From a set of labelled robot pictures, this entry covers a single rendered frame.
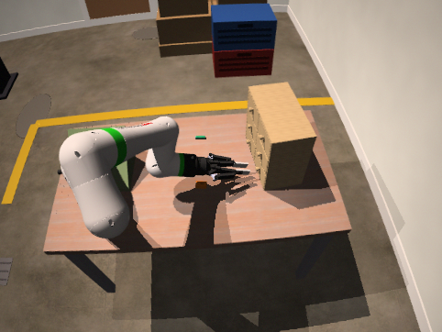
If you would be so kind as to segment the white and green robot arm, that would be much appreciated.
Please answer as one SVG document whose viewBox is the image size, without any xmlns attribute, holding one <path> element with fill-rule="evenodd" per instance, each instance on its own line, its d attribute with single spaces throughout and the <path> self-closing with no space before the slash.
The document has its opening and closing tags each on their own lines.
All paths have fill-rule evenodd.
<svg viewBox="0 0 442 332">
<path fill-rule="evenodd" d="M 59 155 L 61 170 L 58 170 L 58 174 L 63 174 L 73 188 L 83 222 L 93 235 L 115 238 L 124 232 L 130 218 L 127 202 L 109 167 L 112 170 L 149 150 L 146 168 L 152 176 L 164 178 L 196 175 L 197 156 L 175 152 L 178 136 L 177 122 L 171 117 L 162 116 L 137 126 L 77 133 L 63 142 Z"/>
</svg>

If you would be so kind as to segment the orange nine-volt battery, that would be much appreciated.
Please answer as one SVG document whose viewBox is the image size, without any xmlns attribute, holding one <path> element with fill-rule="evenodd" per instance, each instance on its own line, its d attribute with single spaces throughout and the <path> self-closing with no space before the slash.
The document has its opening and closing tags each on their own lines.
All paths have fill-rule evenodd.
<svg viewBox="0 0 442 332">
<path fill-rule="evenodd" d="M 195 188 L 206 189 L 207 182 L 196 181 Z"/>
</svg>

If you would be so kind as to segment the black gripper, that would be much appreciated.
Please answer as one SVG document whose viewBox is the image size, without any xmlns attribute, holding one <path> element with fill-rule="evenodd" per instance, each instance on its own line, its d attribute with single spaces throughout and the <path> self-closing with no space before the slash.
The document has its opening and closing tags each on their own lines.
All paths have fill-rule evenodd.
<svg viewBox="0 0 442 332">
<path fill-rule="evenodd" d="M 247 168 L 247 162 L 235 162 L 229 157 L 215 155 L 209 153 L 207 158 L 197 157 L 198 171 L 196 175 L 209 175 L 213 177 L 213 181 L 233 179 L 236 174 L 249 175 L 250 170 L 228 169 L 221 167 Z M 207 167 L 206 167 L 207 161 Z M 216 173 L 216 174 L 215 174 Z"/>
</svg>

